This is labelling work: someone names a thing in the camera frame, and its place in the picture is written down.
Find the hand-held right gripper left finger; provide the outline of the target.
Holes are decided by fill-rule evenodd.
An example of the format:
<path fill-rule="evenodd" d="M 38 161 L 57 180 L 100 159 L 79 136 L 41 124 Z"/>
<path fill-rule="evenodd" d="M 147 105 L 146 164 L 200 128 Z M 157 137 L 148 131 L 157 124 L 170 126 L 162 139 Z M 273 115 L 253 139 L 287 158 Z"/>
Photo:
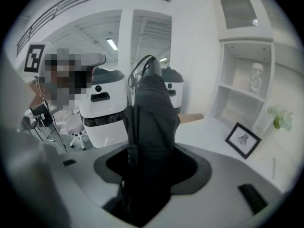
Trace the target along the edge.
<path fill-rule="evenodd" d="M 94 171 L 105 182 L 121 184 L 129 173 L 129 159 L 126 144 L 98 157 Z"/>

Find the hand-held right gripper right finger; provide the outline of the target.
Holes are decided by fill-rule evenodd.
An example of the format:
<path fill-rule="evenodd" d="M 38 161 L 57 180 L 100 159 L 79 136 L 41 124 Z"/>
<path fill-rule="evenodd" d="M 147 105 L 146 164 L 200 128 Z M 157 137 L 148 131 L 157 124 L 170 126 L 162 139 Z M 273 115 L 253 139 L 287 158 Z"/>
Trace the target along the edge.
<path fill-rule="evenodd" d="M 172 195 L 195 194 L 212 176 L 212 166 L 203 156 L 195 153 L 192 146 L 176 144 L 172 163 Z"/>

